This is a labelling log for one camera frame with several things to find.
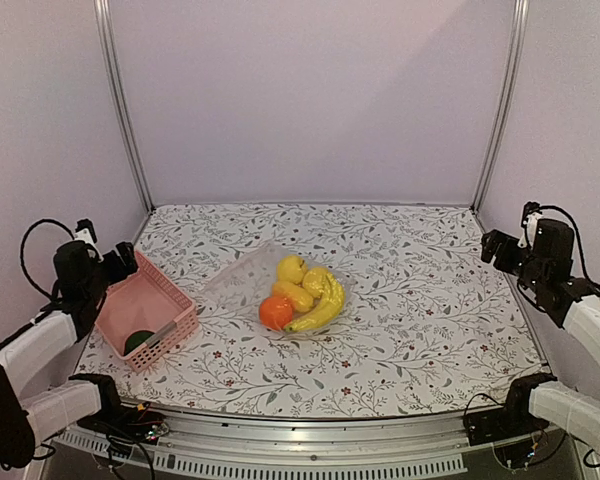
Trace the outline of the clear zip top bag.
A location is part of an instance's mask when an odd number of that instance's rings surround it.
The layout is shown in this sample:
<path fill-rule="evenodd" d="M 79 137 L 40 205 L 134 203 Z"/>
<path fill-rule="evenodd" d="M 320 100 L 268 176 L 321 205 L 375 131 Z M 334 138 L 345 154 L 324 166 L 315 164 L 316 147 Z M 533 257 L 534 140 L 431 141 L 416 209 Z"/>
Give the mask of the clear zip top bag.
<path fill-rule="evenodd" d="M 353 285 L 350 276 L 269 241 L 223 269 L 202 295 L 270 330 L 305 335 L 343 313 Z"/>

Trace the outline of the orange fruit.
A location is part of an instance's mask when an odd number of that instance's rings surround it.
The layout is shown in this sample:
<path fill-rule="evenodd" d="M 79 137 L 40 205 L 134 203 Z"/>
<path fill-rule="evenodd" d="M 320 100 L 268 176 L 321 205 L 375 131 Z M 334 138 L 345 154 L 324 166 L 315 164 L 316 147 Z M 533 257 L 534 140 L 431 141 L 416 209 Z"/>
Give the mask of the orange fruit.
<path fill-rule="evenodd" d="M 289 324 L 294 315 L 291 302 L 281 296 L 270 296 L 259 306 L 259 320 L 266 328 L 281 331 Z"/>

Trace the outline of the yellow lemon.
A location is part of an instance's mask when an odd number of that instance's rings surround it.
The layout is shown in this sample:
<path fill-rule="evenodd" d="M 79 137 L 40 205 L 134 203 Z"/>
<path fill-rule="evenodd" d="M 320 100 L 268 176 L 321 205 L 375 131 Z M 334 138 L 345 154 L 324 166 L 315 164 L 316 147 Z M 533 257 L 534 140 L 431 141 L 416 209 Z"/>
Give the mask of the yellow lemon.
<path fill-rule="evenodd" d="M 278 281 L 286 281 L 296 285 L 302 283 L 307 272 L 306 261 L 297 255 L 286 256 L 278 262 L 276 267 Z"/>

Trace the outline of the yellow banana bunch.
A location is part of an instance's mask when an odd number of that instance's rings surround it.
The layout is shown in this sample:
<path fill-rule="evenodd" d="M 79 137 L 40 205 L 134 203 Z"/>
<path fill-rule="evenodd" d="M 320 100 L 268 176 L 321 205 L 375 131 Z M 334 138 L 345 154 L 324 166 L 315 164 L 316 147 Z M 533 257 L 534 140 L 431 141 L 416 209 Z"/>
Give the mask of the yellow banana bunch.
<path fill-rule="evenodd" d="M 340 314 L 346 300 L 344 287 L 329 271 L 322 276 L 321 287 L 321 296 L 317 306 L 288 323 L 283 328 L 285 332 L 298 333 L 318 329 Z"/>

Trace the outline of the yellow mango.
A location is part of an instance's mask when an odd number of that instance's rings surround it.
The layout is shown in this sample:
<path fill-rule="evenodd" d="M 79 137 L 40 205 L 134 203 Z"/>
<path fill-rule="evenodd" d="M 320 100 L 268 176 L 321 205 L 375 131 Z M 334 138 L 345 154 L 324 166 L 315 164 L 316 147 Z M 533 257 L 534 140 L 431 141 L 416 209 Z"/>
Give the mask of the yellow mango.
<path fill-rule="evenodd" d="M 302 287 L 314 299 L 326 298 L 331 294 L 331 273 L 324 267 L 313 267 L 307 271 L 302 280 Z"/>
<path fill-rule="evenodd" d="M 314 307 L 314 298 L 303 287 L 290 282 L 276 281 L 272 295 L 288 300 L 295 312 L 307 313 Z"/>

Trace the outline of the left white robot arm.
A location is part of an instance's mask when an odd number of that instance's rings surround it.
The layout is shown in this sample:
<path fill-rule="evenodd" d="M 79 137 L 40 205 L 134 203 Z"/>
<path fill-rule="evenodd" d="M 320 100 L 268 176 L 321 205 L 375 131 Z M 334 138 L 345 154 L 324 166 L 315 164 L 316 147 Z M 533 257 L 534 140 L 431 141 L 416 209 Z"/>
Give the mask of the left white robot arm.
<path fill-rule="evenodd" d="M 87 417 L 108 434 L 128 426 L 113 379 L 77 374 L 63 385 L 23 399 L 24 387 L 52 360 L 91 332 L 107 290 L 138 270 L 134 248 L 121 242 L 104 255 L 85 240 L 72 240 L 53 258 L 57 279 L 39 314 L 0 343 L 0 465 L 24 468 L 41 444 Z"/>

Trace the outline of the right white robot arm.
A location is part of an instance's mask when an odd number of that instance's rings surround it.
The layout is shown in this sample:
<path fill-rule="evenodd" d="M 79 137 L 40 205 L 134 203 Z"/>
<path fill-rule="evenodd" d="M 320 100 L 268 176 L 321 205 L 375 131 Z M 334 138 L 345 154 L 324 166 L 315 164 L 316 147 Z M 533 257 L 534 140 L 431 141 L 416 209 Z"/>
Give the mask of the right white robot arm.
<path fill-rule="evenodd" d="M 533 207 L 524 213 L 521 227 L 519 238 L 499 230 L 485 233 L 482 261 L 515 276 L 523 296 L 576 339 L 600 368 L 600 284 L 586 274 L 572 274 L 572 256 L 582 250 L 575 223 L 546 218 Z M 498 408 L 463 413 L 471 445 L 529 434 L 550 424 L 588 445 L 600 468 L 600 400 L 552 374 L 520 377 Z"/>

